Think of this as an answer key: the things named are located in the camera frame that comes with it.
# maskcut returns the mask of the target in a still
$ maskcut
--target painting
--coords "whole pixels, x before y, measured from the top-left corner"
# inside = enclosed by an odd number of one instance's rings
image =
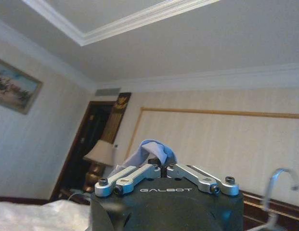
[[[27,114],[42,82],[0,59],[0,105]]]

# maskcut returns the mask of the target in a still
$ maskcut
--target table lamp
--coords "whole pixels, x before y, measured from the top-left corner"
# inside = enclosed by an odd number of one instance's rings
[[[84,160],[92,162],[86,173],[83,190],[93,192],[95,183],[102,177],[105,165],[113,166],[113,145],[109,142],[98,140],[93,149],[83,157]]]

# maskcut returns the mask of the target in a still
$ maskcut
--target ceiling trim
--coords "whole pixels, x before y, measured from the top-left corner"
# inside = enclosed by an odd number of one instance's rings
[[[74,42],[82,46],[84,33],[58,13],[50,4],[44,0],[22,0],[29,7],[43,16],[59,30],[64,32]]]
[[[24,54],[32,57],[41,64],[49,67],[55,72],[61,74],[61,76],[74,82],[78,86],[86,89],[89,92],[94,93],[96,91],[96,82],[85,76],[71,65],[62,61],[60,58],[52,55],[47,50],[34,43],[21,33],[12,29],[0,20],[0,40],[9,43],[16,47]]]
[[[220,0],[165,0],[89,32],[81,32],[44,0],[22,0],[80,46],[203,7]]]
[[[243,90],[299,87],[299,63],[152,78],[98,82],[99,89],[122,92],[177,90]]]

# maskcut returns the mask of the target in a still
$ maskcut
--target door frame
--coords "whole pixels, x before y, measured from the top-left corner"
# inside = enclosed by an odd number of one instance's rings
[[[86,108],[86,111],[85,111],[85,114],[82,118],[82,121],[78,127],[78,131],[73,139],[73,142],[71,144],[71,147],[69,149],[69,152],[68,152],[68,155],[66,157],[66,160],[64,162],[64,165],[62,167],[62,170],[57,178],[57,181],[56,181],[56,184],[55,184],[55,187],[52,191],[52,194],[51,194],[51,197],[50,197],[50,201],[53,201],[56,197],[56,195],[59,193],[59,190],[60,190],[60,186],[61,186],[61,183],[63,181],[63,177],[64,177],[64,173],[65,171],[67,170],[67,167],[68,167],[68,163],[72,157],[72,152],[78,142],[78,139],[80,137],[80,133],[81,133],[81,130],[83,128],[83,125],[85,123],[85,121],[87,121],[87,118],[89,116],[89,112],[90,112],[90,107],[93,106],[93,105],[114,105],[116,103],[116,101],[90,101],[87,105],[87,108]]]

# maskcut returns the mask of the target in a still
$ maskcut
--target air vent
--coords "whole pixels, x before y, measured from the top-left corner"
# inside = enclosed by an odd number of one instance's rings
[[[95,96],[106,96],[106,95],[118,96],[119,92],[120,92],[120,88],[98,89],[95,93]]]

